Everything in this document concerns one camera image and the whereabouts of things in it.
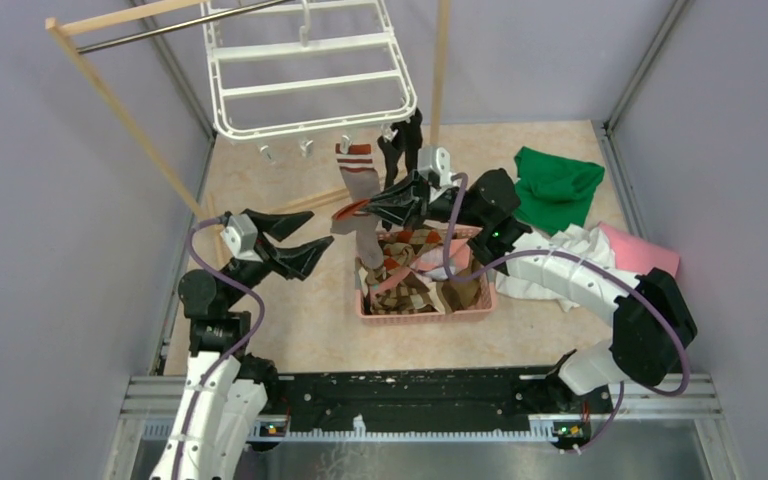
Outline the black sock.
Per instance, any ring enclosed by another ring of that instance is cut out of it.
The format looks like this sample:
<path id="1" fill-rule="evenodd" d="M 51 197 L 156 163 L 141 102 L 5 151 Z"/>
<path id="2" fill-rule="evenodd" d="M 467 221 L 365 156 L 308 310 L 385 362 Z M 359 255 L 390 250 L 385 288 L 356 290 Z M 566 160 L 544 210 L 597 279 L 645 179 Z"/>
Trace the black sock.
<path id="1" fill-rule="evenodd" d="M 400 135 L 402 138 L 405 167 L 408 173 L 417 168 L 418 153 L 423 146 L 422 134 L 423 115 L 419 108 L 402 123 Z"/>
<path id="2" fill-rule="evenodd" d="M 377 144 L 384 158 L 385 177 L 383 189 L 387 190 L 394 185 L 397 178 L 399 171 L 398 165 L 403 153 L 403 146 L 401 140 L 397 136 L 394 136 L 391 139 L 379 136 Z"/>

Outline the white clip hanger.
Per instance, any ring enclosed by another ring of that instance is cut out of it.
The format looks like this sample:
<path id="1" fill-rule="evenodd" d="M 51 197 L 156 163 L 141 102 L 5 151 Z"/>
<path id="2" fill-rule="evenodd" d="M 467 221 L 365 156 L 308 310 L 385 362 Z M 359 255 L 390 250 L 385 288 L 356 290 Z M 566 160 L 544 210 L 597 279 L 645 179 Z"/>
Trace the white clip hanger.
<path id="1" fill-rule="evenodd" d="M 416 90 L 383 1 L 207 1 L 201 13 L 213 125 L 226 139 L 291 139 L 305 156 L 335 133 L 409 119 Z"/>

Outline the grey orange striped sock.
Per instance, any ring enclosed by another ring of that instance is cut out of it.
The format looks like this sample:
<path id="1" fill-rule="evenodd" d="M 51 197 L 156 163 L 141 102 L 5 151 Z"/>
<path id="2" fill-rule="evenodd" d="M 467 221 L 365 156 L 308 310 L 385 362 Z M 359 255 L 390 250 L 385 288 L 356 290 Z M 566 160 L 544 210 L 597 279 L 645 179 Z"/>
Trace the grey orange striped sock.
<path id="1" fill-rule="evenodd" d="M 336 162 L 352 202 L 366 200 L 381 192 L 381 180 L 370 144 L 335 145 Z"/>

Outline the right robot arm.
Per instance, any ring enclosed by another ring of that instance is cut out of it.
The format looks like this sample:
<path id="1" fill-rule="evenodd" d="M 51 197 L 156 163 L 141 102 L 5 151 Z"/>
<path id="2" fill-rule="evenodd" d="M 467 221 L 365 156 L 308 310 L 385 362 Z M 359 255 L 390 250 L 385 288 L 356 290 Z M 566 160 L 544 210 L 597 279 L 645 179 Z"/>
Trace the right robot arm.
<path id="1" fill-rule="evenodd" d="M 446 223 L 442 268 L 454 282 L 462 280 L 451 269 L 454 228 L 475 226 L 479 232 L 468 245 L 480 263 L 477 276 L 494 270 L 532 282 L 611 327 L 610 340 L 564 355 L 548 374 L 546 397 L 554 409 L 572 412 L 594 389 L 625 381 L 666 395 L 660 385 L 674 369 L 680 369 L 681 382 L 669 393 L 684 393 L 691 379 L 687 348 L 698 329 L 674 276 L 660 268 L 646 274 L 620 270 L 548 243 L 524 247 L 533 231 L 515 218 L 519 205 L 508 172 L 493 169 L 475 181 L 464 173 L 444 181 L 437 173 L 414 171 L 360 209 L 404 228 Z"/>

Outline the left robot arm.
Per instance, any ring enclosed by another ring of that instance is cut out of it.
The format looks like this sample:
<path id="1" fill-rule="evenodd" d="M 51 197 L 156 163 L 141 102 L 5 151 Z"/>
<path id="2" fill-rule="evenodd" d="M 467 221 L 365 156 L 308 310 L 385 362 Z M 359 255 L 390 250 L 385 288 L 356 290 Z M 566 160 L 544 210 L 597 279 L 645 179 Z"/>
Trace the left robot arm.
<path id="1" fill-rule="evenodd" d="M 225 212 L 192 226 L 185 246 L 197 267 L 178 283 L 189 321 L 184 390 L 153 479 L 231 479 L 260 413 L 279 404 L 275 364 L 247 353 L 265 319 L 255 287 L 275 274 L 307 279 L 333 242 L 325 236 L 290 248 L 278 242 L 312 211 Z"/>

